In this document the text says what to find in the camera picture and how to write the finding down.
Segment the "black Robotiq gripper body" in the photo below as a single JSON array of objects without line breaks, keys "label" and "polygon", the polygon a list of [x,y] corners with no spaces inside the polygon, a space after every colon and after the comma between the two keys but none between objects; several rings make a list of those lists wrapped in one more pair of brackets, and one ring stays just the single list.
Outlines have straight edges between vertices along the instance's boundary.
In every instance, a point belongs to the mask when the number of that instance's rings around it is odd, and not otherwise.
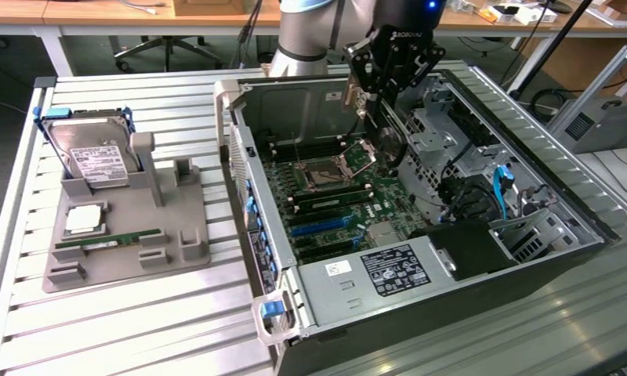
[{"label": "black Robotiq gripper body", "polygon": [[432,43],[444,8],[445,1],[438,0],[376,1],[368,32],[370,53],[386,55],[392,45],[424,50]]}]

